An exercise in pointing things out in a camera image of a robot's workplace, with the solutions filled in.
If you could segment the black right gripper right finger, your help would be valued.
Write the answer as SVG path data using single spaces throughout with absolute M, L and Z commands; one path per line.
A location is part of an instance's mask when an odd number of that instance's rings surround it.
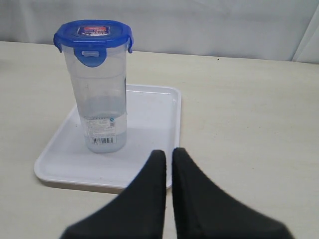
M 228 195 L 184 148 L 172 153 L 172 201 L 179 239 L 292 239 L 281 222 Z

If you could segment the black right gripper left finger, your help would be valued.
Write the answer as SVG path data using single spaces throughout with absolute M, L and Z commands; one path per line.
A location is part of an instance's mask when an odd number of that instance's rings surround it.
M 166 157 L 151 152 L 145 165 L 115 199 L 68 226 L 63 239 L 160 239 L 166 203 Z

